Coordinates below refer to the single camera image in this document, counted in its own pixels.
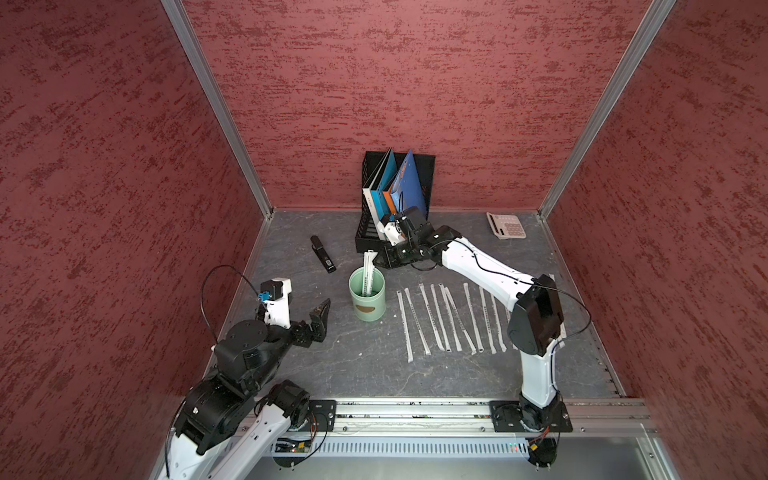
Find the fourteenth straw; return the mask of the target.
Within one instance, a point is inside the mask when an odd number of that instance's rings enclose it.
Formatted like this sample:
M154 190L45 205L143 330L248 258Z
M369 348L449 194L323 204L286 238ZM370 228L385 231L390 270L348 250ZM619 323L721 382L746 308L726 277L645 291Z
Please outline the fourteenth straw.
M403 292L401 290L397 290L396 291L396 295L397 295L397 299L398 299L398 305L399 305L399 310L400 310L400 314L401 314L401 321L402 321L404 337L405 337L406 352L407 352L407 362L408 363L412 363L414 361L414 356L413 356L413 349L412 349L412 344L411 344L411 339L410 339L410 333L409 333L407 316L406 316L406 312L405 312Z

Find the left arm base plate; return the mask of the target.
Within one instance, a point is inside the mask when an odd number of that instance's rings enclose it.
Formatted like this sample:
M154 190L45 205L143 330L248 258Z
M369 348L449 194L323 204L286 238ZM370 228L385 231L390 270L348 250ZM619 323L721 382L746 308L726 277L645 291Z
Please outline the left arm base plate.
M316 428L323 434L334 430L338 402L332 399L310 399L308 403L309 414L304 423L298 428L299 432L310 432Z

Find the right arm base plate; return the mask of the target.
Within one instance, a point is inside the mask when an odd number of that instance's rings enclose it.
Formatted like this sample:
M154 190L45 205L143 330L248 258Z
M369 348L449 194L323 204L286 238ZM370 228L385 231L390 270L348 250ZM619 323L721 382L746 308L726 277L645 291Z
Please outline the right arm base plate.
M539 408L524 401L497 400L489 402L490 418L496 433L527 435L572 433L573 426L564 402L556 397L550 405Z

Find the thirteenth straw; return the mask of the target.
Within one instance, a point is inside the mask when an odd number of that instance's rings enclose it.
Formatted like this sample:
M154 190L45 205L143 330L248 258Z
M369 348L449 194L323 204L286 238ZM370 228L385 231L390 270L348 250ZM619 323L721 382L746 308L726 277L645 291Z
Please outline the thirteenth straw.
M422 326L420 324L419 317L418 317L418 315L416 313L416 309L415 309L415 305L414 305L413 300L412 300L410 289L406 287L404 289L404 292L405 292L406 299L407 299L407 302L408 302L408 305L409 305L409 309L410 309L411 314L412 314L412 316L414 318L414 321L415 321L415 324L416 324L416 328L417 328L417 332L418 332L419 338L420 338L420 340L422 342L422 346L423 346L425 355L426 356L431 356L432 352L431 352L431 349L430 349L430 347L428 345L428 342L426 340L426 336L424 334Z

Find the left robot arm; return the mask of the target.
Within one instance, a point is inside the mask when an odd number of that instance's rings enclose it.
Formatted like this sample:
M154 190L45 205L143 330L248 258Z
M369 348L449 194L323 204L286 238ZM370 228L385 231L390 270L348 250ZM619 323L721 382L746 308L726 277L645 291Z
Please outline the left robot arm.
M313 400L290 380L265 392L293 347L321 343L331 302L324 300L308 322L270 324L261 305L254 318L234 325L214 347L215 368L186 395L163 448L160 479L244 479L291 431L307 429L301 463L320 451L334 429L336 404Z

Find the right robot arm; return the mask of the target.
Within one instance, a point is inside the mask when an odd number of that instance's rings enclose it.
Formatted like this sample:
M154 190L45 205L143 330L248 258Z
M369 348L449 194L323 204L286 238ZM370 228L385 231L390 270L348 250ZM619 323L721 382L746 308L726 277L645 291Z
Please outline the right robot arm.
M522 423L532 432L546 430L562 402L554 359L563 311L553 278L533 277L505 265L459 231L447 225L434 228L416 207L384 220L382 233L388 245L378 266L432 261L471 280L509 311L507 336L520 352L522 366Z

